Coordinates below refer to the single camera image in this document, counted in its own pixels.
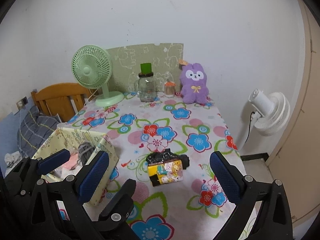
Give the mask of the toothpick jar orange lid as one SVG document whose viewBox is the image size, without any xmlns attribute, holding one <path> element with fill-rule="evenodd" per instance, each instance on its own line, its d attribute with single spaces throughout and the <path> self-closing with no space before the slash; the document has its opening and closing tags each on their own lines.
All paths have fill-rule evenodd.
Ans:
<svg viewBox="0 0 320 240">
<path fill-rule="evenodd" d="M 166 97 L 173 97 L 175 95 L 175 83 L 167 80 L 164 84 L 164 94 Z"/>
</svg>

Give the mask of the grey drawstring pouch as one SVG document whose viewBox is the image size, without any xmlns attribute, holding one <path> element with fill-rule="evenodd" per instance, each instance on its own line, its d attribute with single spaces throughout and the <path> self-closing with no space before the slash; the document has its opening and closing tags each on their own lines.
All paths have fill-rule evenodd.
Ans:
<svg viewBox="0 0 320 240">
<path fill-rule="evenodd" d="M 78 157 L 79 157 L 78 165 L 82 165 L 82 166 L 86 165 L 86 163 L 88 162 L 88 159 L 90 158 L 94 150 L 95 150 L 95 146 L 90 142 L 85 141 L 82 144 L 80 144 L 78 147 Z"/>
</svg>

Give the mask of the crumpled white cloth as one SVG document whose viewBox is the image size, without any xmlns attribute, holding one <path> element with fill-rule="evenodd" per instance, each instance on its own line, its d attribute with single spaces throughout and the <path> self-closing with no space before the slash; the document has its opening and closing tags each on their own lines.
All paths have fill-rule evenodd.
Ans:
<svg viewBox="0 0 320 240">
<path fill-rule="evenodd" d="M 4 162 L 6 164 L 7 170 L 12 169 L 15 167 L 20 161 L 22 160 L 22 155 L 19 151 L 16 151 L 14 153 L 7 153 L 4 156 Z"/>
</svg>

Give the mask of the beige door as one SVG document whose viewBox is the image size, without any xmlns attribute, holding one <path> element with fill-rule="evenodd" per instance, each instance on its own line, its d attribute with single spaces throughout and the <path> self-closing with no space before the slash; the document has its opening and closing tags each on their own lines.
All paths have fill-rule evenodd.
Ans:
<svg viewBox="0 0 320 240">
<path fill-rule="evenodd" d="M 293 227 L 310 223 L 319 212 L 319 25 L 298 0 L 305 31 L 302 83 L 289 123 L 267 161 L 285 187 Z"/>
</svg>

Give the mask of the grey plaid pillow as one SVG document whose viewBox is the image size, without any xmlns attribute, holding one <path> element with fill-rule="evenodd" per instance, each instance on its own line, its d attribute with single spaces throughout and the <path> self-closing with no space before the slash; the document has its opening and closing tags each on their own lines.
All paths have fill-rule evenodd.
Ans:
<svg viewBox="0 0 320 240">
<path fill-rule="evenodd" d="M 58 115 L 45 115 L 37 106 L 32 106 L 17 131 L 17 147 L 21 156 L 32 157 L 60 122 Z"/>
</svg>

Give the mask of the glass mason jar mug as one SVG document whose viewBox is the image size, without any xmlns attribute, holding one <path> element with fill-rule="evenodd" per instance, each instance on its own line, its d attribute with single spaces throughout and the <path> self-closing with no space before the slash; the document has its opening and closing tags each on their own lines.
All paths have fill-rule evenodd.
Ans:
<svg viewBox="0 0 320 240">
<path fill-rule="evenodd" d="M 156 98 L 156 81 L 151 63 L 142 63 L 138 80 L 135 81 L 135 92 L 141 102 L 154 102 Z"/>
</svg>

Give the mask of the wall power socket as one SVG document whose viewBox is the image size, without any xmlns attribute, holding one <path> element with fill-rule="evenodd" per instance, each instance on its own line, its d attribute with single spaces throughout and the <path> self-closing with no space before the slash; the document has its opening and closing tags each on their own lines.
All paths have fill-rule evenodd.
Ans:
<svg viewBox="0 0 320 240">
<path fill-rule="evenodd" d="M 18 102 L 16 102 L 16 106 L 18 110 L 21 110 L 22 108 L 24 108 L 26 105 L 28 104 L 28 98 L 25 96 L 23 97 L 21 100 L 19 100 Z"/>
</svg>

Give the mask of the yellow fabric storage box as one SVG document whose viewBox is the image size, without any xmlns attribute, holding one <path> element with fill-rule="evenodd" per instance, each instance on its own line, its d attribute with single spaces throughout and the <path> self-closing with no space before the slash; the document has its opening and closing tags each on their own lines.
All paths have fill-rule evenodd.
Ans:
<svg viewBox="0 0 320 240">
<path fill-rule="evenodd" d="M 76 175 L 82 167 L 93 160 L 99 151 L 106 152 L 108 157 L 106 170 L 102 178 L 97 183 L 93 183 L 96 189 L 91 199 L 85 201 L 92 206 L 98 205 L 102 201 L 105 188 L 110 182 L 111 174 L 119 160 L 116 150 L 109 142 L 107 135 L 102 132 L 58 127 L 45 140 L 32 158 L 45 159 L 59 150 L 68 150 L 71 155 L 70 159 L 43 176 L 48 182 L 58 182 L 66 178 L 67 175 Z"/>
</svg>

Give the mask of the pink paper packet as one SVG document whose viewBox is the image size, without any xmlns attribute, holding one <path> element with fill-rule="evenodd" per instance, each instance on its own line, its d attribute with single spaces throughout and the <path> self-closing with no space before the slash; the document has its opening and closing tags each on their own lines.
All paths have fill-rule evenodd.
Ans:
<svg viewBox="0 0 320 240">
<path fill-rule="evenodd" d="M 65 169 L 73 170 L 78 165 L 78 160 L 79 160 L 78 154 L 77 153 L 73 154 L 70 156 L 69 160 L 65 162 L 62 166 Z"/>
</svg>

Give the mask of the clear plastic pen pouch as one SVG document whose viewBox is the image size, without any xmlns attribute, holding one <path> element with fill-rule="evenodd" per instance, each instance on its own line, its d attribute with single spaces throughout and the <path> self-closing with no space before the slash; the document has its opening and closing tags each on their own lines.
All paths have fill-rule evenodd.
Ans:
<svg viewBox="0 0 320 240">
<path fill-rule="evenodd" d="M 68 175 L 68 170 L 64 167 L 58 167 L 51 171 L 47 176 L 53 181 L 62 181 Z"/>
</svg>

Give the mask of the green patterned wall board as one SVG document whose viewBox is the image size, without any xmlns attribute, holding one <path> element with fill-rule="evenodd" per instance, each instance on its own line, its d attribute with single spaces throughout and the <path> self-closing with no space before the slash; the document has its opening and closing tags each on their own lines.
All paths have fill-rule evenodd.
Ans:
<svg viewBox="0 0 320 240">
<path fill-rule="evenodd" d="M 180 90 L 181 67 L 184 44 L 159 43 L 139 44 L 108 49 L 112 63 L 112 76 L 108 82 L 110 91 L 135 92 L 140 65 L 150 63 L 156 90 L 164 92 L 167 81 L 175 83 L 175 90 Z"/>
</svg>

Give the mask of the floral tablecloth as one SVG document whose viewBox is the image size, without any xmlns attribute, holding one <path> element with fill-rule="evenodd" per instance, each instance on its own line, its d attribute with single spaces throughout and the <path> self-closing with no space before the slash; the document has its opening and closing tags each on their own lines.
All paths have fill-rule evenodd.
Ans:
<svg viewBox="0 0 320 240">
<path fill-rule="evenodd" d="M 107 204 L 123 183 L 137 183 L 134 208 L 128 224 L 140 239 L 213 239 L 234 209 L 228 201 L 209 158 L 220 151 L 240 171 L 244 165 L 228 127 L 212 99 L 186 104 L 182 98 L 159 94 L 143 103 L 126 94 L 116 106 L 102 109 L 89 103 L 63 123 L 50 143 L 53 149 L 76 147 L 103 133 L 114 146 L 119 161 L 103 191 Z M 183 177 L 152 186 L 147 156 L 170 149 L 185 154 L 190 165 Z"/>
</svg>

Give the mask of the green desk fan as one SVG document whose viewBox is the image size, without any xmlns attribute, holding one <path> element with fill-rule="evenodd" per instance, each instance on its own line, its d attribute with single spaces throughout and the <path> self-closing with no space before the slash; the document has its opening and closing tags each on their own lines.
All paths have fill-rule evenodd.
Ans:
<svg viewBox="0 0 320 240">
<path fill-rule="evenodd" d="M 98 107 L 110 107 L 120 103 L 124 94 L 110 91 L 108 82 L 112 76 L 112 62 L 106 50 L 94 45 L 81 47 L 71 62 L 72 74 L 76 81 L 87 89 L 102 89 L 95 104 Z"/>
</svg>

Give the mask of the white standing fan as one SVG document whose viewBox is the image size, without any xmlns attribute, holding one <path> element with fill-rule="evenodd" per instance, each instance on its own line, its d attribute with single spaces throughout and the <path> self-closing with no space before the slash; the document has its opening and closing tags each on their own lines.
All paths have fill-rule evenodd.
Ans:
<svg viewBox="0 0 320 240">
<path fill-rule="evenodd" d="M 249 116 L 248 129 L 244 137 L 237 143 L 242 149 L 255 129 L 261 136 L 270 137 L 280 131 L 290 117 L 290 103 L 281 92 L 265 95 L 262 90 L 255 89 L 249 96 L 248 102 L 254 108 Z"/>
</svg>

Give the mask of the purple plush bunny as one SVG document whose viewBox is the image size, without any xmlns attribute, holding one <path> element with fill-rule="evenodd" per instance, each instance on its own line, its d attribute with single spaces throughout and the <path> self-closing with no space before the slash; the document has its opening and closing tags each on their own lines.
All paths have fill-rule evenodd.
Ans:
<svg viewBox="0 0 320 240">
<path fill-rule="evenodd" d="M 182 66 L 180 83 L 182 85 L 181 94 L 184 103 L 204 105 L 207 102 L 209 94 L 207 75 L 201 64 L 194 63 Z"/>
</svg>

